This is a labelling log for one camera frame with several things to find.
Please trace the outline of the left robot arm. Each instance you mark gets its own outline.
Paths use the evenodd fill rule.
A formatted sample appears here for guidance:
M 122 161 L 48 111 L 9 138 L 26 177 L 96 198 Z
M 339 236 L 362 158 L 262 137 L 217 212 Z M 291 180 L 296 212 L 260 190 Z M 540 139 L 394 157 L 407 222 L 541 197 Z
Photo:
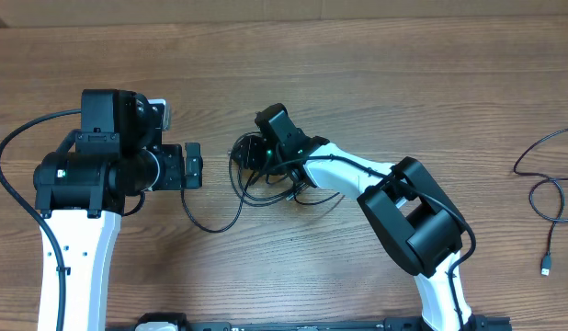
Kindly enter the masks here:
M 102 330 L 125 199 L 202 185 L 199 143 L 164 144 L 170 108 L 118 89 L 86 89 L 81 127 L 34 172 L 35 207 L 57 242 L 42 240 L 38 328 Z

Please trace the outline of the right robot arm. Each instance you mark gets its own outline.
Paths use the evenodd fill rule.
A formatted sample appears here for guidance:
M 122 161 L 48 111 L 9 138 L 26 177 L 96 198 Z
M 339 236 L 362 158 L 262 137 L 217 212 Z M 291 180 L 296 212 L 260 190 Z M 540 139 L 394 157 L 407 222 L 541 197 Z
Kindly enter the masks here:
M 355 200 L 388 256 L 415 278 L 422 319 L 431 330 L 471 329 L 459 266 L 462 235 L 471 227 L 426 168 L 405 157 L 397 164 L 373 162 L 310 137 L 290 119 L 283 104 L 256 114 L 257 130 L 233 144 L 230 158 L 261 177 L 284 176 L 299 185 L 330 189 Z

